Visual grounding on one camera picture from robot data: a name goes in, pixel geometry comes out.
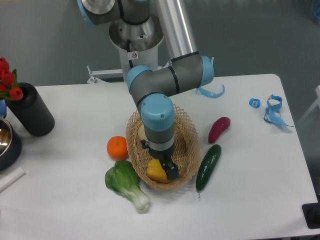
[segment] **blue plastic clip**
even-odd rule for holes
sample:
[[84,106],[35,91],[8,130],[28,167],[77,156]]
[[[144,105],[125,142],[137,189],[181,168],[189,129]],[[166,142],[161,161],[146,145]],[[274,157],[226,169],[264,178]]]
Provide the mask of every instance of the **blue plastic clip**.
[[259,99],[251,98],[249,101],[249,105],[255,109],[258,109],[261,105],[261,102]]

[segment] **gray floor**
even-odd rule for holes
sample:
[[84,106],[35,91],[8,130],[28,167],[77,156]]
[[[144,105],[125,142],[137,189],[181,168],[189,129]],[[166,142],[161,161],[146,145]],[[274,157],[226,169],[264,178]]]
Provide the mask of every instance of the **gray floor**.
[[[186,3],[198,50],[214,56],[216,76],[278,75],[297,123],[320,85],[320,24],[311,16],[311,1]],[[88,27],[76,0],[0,1],[0,57],[17,68],[20,82],[35,86],[84,84],[87,65],[93,71],[121,68],[108,29],[108,23]],[[168,60],[163,43],[159,64]],[[305,128],[296,126],[312,180],[320,176],[319,112],[313,118]]]

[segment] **woven basket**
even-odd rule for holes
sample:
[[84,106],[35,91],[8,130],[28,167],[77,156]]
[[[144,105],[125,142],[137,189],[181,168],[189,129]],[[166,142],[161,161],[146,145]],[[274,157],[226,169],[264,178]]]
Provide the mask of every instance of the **woven basket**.
[[138,129],[143,124],[138,111],[132,114],[126,127],[127,148],[134,170],[149,186],[165,190],[181,186],[190,180],[198,171],[202,160],[201,145],[195,126],[183,109],[174,105],[174,110],[175,148],[172,161],[178,166],[179,178],[171,183],[157,183],[147,176],[147,164],[153,157],[148,150],[142,149],[138,138]]

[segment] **cucumber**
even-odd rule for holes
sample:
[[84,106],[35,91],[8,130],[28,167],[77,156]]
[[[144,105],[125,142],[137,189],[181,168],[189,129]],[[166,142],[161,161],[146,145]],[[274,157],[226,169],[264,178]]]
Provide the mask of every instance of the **cucumber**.
[[221,155],[221,146],[218,144],[213,145],[205,154],[199,167],[196,176],[195,187],[198,192],[202,191],[207,185],[212,172]]

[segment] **blue ribbon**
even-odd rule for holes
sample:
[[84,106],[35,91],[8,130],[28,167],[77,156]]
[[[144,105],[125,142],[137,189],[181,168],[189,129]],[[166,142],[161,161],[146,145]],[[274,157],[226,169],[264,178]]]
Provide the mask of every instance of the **blue ribbon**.
[[220,93],[214,93],[208,90],[203,89],[202,87],[198,87],[195,91],[195,94],[202,94],[208,98],[217,99],[221,97],[226,91],[225,85],[222,84],[222,91]]
[[[275,105],[271,105],[269,100],[276,100],[279,103]],[[281,114],[280,114],[280,109],[282,107],[282,98],[280,96],[275,96],[271,95],[268,100],[266,101],[266,104],[268,107],[265,109],[265,114],[263,117],[263,120],[267,122],[268,124],[274,124],[277,126],[288,126],[288,127],[293,127],[285,123],[285,121],[282,120]]]

